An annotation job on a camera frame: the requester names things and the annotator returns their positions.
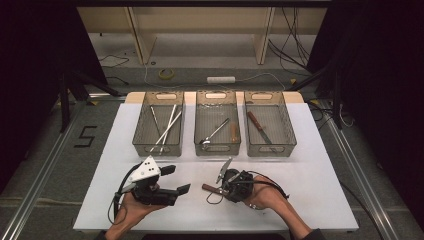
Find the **black cable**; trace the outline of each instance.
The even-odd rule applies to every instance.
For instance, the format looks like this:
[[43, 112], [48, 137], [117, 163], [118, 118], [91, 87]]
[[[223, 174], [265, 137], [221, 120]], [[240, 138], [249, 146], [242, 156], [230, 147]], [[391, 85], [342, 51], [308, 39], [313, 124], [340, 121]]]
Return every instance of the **black cable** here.
[[125, 175], [124, 179], [122, 179], [122, 182], [121, 182], [121, 185], [119, 186], [118, 191], [115, 193], [115, 196], [113, 196], [112, 203], [113, 203], [113, 215], [114, 215], [114, 218], [116, 218], [116, 215], [118, 214], [118, 210], [119, 210], [118, 204], [119, 204], [119, 199], [121, 199], [121, 196], [123, 194], [122, 189], [124, 188], [124, 184], [127, 181], [127, 178], [131, 175], [131, 173], [134, 172], [134, 170], [136, 170], [140, 165], [141, 165], [141, 163], [133, 166], [128, 171], [128, 173]]
[[209, 198], [212, 196], [212, 194], [213, 194], [213, 192], [211, 192], [209, 194], [209, 196], [206, 198], [206, 202], [208, 202], [209, 204], [213, 204], [213, 205], [220, 204], [222, 202], [222, 199], [224, 199], [224, 195], [221, 195], [221, 199], [218, 202], [215, 202], [215, 203], [214, 202], [210, 202], [209, 201]]
[[269, 39], [268, 40], [269, 41], [269, 43], [271, 43], [271, 45], [270, 46], [272, 46], [272, 47], [274, 47], [274, 50], [275, 51], [277, 51], [278, 53], [280, 53], [281, 55], [284, 55], [286, 58], [288, 58], [289, 60], [287, 60], [287, 59], [284, 59], [283, 58], [283, 60], [285, 60], [285, 61], [287, 61], [287, 62], [290, 62], [290, 63], [294, 63], [294, 64], [296, 64], [296, 65], [298, 65], [299, 67], [301, 67], [301, 68], [303, 68], [303, 69], [305, 69], [305, 70], [307, 70], [306, 69], [306, 66], [304, 66], [304, 65], [302, 65], [301, 63], [299, 63], [298, 61], [296, 61], [295, 59], [293, 59], [292, 57], [290, 57], [289, 55], [287, 55], [285, 52], [283, 52], [283, 51], [281, 51], [272, 41], [271, 41], [271, 39]]
[[106, 78], [118, 79], [119, 81], [123, 82], [125, 85], [130, 85], [127, 81], [124, 81], [123, 79], [121, 79], [119, 77], [106, 77]]
[[264, 177], [264, 178], [266, 178], [266, 179], [268, 179], [268, 180], [270, 180], [272, 183], [274, 183], [277, 187], [279, 187], [279, 188], [281, 188], [280, 187], [280, 185], [278, 185], [278, 183], [276, 183], [274, 180], [272, 180], [271, 178], [269, 178], [269, 177], [267, 177], [267, 176], [265, 176], [265, 175], [263, 175], [262, 173], [258, 173], [258, 172], [255, 172], [255, 171], [247, 171], [248, 173], [254, 173], [254, 174], [257, 174], [257, 175], [259, 175], [259, 176], [262, 176], [262, 177]]
[[107, 55], [106, 57], [99, 59], [99, 62], [105, 60], [108, 57], [114, 57], [114, 58], [118, 58], [118, 59], [123, 59], [124, 61], [121, 62], [121, 63], [118, 63], [116, 65], [113, 65], [113, 66], [103, 66], [103, 67], [114, 68], [114, 67], [119, 66], [119, 65], [122, 65], [122, 64], [124, 64], [124, 63], [126, 63], [126, 62], [128, 62], [130, 60], [129, 58], [118, 57], [118, 56], [115, 56], [115, 55]]
[[268, 186], [271, 186], [271, 187], [277, 189], [280, 192], [280, 194], [285, 199], [288, 199], [289, 198], [289, 195], [287, 195], [281, 187], [278, 187], [274, 183], [265, 182], [265, 181], [235, 181], [235, 182], [228, 182], [228, 184], [240, 184], [240, 183], [253, 183], [253, 184], [264, 184], [264, 185], [268, 185]]
[[293, 39], [296, 42], [296, 48], [297, 48], [297, 52], [299, 54], [299, 57], [300, 57], [303, 65], [306, 65], [305, 60], [308, 61], [309, 53], [303, 47], [303, 44], [300, 41], [300, 38], [298, 37], [298, 32], [297, 32], [297, 28], [298, 28], [298, 25], [299, 25], [299, 21], [298, 21], [299, 9], [298, 8], [293, 8], [293, 23], [291, 24], [291, 26], [290, 26], [289, 20], [287, 18], [287, 15], [286, 15], [286, 13], [284, 11], [284, 8], [281, 8], [281, 10], [283, 12], [284, 18], [286, 20], [287, 26], [288, 26], [289, 31], [290, 31], [289, 36], [286, 39], [286, 42], [290, 38], [290, 36], [293, 36]]
[[383, 234], [381, 233], [380, 229], [378, 228], [377, 222], [373, 218], [373, 216], [371, 215], [371, 212], [368, 210], [368, 208], [361, 202], [361, 200], [359, 200], [359, 198], [353, 193], [353, 191], [350, 190], [350, 188], [348, 188], [342, 181], [339, 180], [339, 183], [344, 189], [346, 189], [355, 198], [355, 200], [359, 203], [359, 205], [361, 205], [361, 207], [364, 209], [365, 213], [368, 215], [371, 222], [373, 223], [375, 229], [377, 230], [378, 235], [380, 236], [380, 239], [384, 240]]
[[321, 108], [320, 106], [318, 106], [317, 104], [313, 103], [311, 100], [306, 100], [305, 101], [308, 105], [314, 107], [315, 109], [310, 109], [311, 112], [312, 111], [320, 111], [321, 116], [318, 119], [314, 119], [315, 122], [321, 121], [324, 118], [324, 114], [329, 114], [332, 115], [333, 111], [332, 109], [327, 109], [327, 108]]
[[112, 204], [118, 204], [118, 205], [119, 205], [119, 202], [117, 202], [117, 203], [116, 203], [114, 200], [112, 200], [112, 202], [110, 202], [109, 209], [108, 209], [108, 211], [107, 211], [107, 219], [109, 220], [109, 222], [110, 222], [112, 225], [118, 225], [118, 224], [121, 224], [122, 222], [124, 222], [125, 218], [127, 217], [127, 212], [128, 212], [128, 210], [127, 210], [127, 208], [126, 208], [125, 206], [123, 206], [123, 205], [122, 205], [122, 208], [124, 208], [124, 209], [125, 209], [125, 215], [124, 215], [124, 218], [123, 218], [121, 221], [119, 221], [118, 223], [114, 223], [114, 222], [112, 221], [112, 219], [110, 219], [110, 215], [109, 215], [109, 212], [110, 212], [110, 209], [111, 209], [111, 207], [112, 207]]
[[321, 128], [324, 127], [324, 125], [332, 118], [333, 118], [333, 116], [331, 116], [327, 120], [325, 120], [325, 122], [318, 128], [318, 131], [321, 130]]

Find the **power strip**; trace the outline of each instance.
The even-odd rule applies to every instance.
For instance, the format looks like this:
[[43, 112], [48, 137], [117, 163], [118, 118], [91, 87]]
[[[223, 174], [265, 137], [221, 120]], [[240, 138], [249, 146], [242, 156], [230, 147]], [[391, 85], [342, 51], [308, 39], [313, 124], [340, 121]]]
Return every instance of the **power strip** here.
[[209, 84], [235, 83], [235, 77], [208, 77], [206, 79]]

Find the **wire mesh basket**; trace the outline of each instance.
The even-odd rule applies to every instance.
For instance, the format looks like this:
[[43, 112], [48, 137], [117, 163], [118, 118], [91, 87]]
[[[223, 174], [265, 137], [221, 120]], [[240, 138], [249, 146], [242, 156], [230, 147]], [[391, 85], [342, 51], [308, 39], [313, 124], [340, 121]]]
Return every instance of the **wire mesh basket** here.
[[283, 93], [249, 91], [244, 98], [247, 155], [289, 157], [297, 141]]
[[146, 92], [134, 133], [140, 156], [181, 156], [184, 92]]
[[234, 91], [197, 91], [194, 144], [197, 156], [238, 155], [240, 126]]

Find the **metal spoon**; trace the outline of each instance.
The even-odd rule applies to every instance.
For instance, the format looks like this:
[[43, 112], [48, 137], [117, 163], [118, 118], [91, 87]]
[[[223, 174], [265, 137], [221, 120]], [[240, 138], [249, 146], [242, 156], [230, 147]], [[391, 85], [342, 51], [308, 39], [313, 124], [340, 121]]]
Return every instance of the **metal spoon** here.
[[215, 133], [217, 133], [229, 121], [230, 121], [230, 118], [225, 119], [225, 121], [222, 122], [221, 125], [219, 125], [219, 127], [209, 137], [206, 137], [205, 139], [200, 141], [199, 144], [203, 145], [202, 147], [203, 150], [205, 150], [207, 146], [211, 143], [211, 138], [215, 135]]

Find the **tape mark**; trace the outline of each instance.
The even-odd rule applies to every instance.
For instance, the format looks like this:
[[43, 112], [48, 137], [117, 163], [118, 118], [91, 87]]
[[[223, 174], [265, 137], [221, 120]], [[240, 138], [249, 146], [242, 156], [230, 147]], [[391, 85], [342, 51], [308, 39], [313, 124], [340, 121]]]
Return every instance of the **tape mark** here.
[[74, 148], [87, 148], [87, 147], [91, 147], [91, 143], [94, 140], [94, 136], [84, 136], [84, 132], [87, 128], [97, 128], [97, 126], [84, 126], [82, 128], [82, 131], [80, 133], [79, 139], [90, 139], [90, 142], [86, 145], [74, 145]]

